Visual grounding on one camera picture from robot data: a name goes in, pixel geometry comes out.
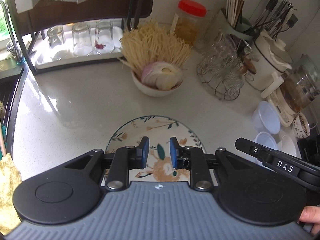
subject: plastic jar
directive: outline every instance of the plastic jar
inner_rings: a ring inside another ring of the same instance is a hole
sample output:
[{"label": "plastic jar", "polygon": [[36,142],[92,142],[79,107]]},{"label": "plastic jar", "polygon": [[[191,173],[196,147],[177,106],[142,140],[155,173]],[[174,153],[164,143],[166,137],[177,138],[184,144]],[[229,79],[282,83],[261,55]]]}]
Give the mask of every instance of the plastic jar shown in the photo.
[{"label": "plastic jar", "polygon": [[174,33],[177,37],[184,39],[190,45],[193,45],[201,20],[206,15],[205,7],[192,0],[181,0],[175,13],[170,33]]}]

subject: human hand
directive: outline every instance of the human hand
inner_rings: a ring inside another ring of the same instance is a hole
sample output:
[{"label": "human hand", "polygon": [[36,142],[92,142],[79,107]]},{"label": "human hand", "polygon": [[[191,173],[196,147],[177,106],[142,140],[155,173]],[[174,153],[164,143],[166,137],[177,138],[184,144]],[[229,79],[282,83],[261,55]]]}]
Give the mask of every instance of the human hand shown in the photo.
[{"label": "human hand", "polygon": [[313,223],[311,234],[314,236],[320,231],[320,207],[305,207],[300,215],[299,221],[304,223]]}]

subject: yellow cloth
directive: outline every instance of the yellow cloth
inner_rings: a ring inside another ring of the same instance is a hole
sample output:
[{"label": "yellow cloth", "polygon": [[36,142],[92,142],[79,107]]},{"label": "yellow cloth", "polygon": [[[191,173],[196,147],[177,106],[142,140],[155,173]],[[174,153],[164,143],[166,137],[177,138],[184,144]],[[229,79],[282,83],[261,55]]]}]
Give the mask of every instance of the yellow cloth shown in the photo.
[{"label": "yellow cloth", "polygon": [[13,192],[21,182],[20,172],[10,154],[2,157],[0,161],[0,232],[4,235],[21,223],[12,203]]}]

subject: chopsticks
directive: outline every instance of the chopsticks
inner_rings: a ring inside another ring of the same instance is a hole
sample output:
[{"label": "chopsticks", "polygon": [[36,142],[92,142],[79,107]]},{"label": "chopsticks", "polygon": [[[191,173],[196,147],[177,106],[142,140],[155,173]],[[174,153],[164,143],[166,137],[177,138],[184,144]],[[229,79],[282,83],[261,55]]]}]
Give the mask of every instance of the chopsticks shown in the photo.
[{"label": "chopsticks", "polygon": [[226,19],[233,28],[236,27],[240,15],[242,15],[243,4],[244,0],[227,0]]}]

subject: countertop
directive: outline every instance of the countertop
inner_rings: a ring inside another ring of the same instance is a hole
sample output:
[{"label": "countertop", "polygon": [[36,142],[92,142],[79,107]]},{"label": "countertop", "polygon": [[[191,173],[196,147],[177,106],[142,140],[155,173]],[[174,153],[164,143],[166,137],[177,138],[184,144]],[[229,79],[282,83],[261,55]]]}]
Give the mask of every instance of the countertop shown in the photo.
[{"label": "countertop", "polygon": [[[201,139],[208,153],[217,147],[240,156],[239,137],[257,135],[251,115],[262,100],[248,84],[234,101],[220,101],[196,74],[200,57],[185,64],[182,85],[163,98],[142,94],[128,67],[120,62],[87,65],[44,73],[29,71],[22,91],[13,139],[13,160],[25,180],[94,148],[105,149],[124,123],[144,115],[179,120]],[[291,129],[281,130],[276,141]]]}]

